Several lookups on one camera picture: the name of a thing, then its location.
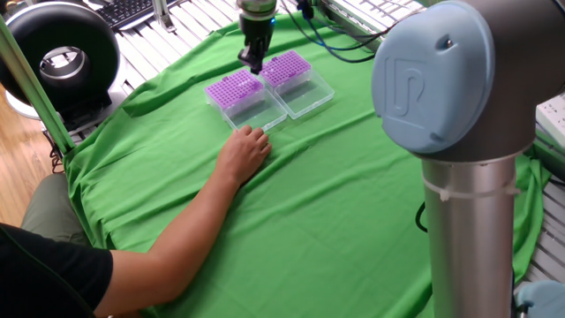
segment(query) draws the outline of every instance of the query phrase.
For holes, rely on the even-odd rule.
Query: pipette tip box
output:
[[[294,50],[266,62],[260,76],[267,90],[292,119],[303,116],[334,97],[334,90]]]
[[[207,103],[233,129],[250,125],[266,131],[287,117],[281,103],[247,70],[224,77],[204,91]]]

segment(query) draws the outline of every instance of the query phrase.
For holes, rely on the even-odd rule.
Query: robotic arm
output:
[[[275,30],[276,0],[237,0],[237,6],[239,27],[245,34],[245,48],[237,57],[259,74]]]
[[[275,1],[238,0],[261,68]],[[422,159],[437,318],[514,318],[515,158],[565,85],[565,0],[458,0],[400,22],[374,59],[383,129]]]

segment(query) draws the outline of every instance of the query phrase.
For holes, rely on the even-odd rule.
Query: wooden floor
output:
[[[40,122],[12,110],[0,86],[0,223],[21,225],[35,187],[51,174],[50,151]]]

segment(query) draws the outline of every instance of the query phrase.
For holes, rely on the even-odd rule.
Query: gray pants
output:
[[[72,209],[64,174],[50,175],[37,186],[21,228],[55,241],[90,246]]]

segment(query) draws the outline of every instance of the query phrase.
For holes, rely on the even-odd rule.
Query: green tablecloth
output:
[[[330,43],[351,44],[323,30]],[[70,194],[95,246],[146,251],[204,185],[231,129],[203,88],[241,67],[235,25],[137,89],[64,158]],[[380,128],[373,63],[345,64],[280,17],[270,55],[295,49],[335,97],[269,131],[264,168],[241,189],[188,290],[158,317],[433,316],[419,160]],[[362,57],[356,52],[348,57]],[[537,160],[517,160],[515,268],[522,276],[543,218]]]

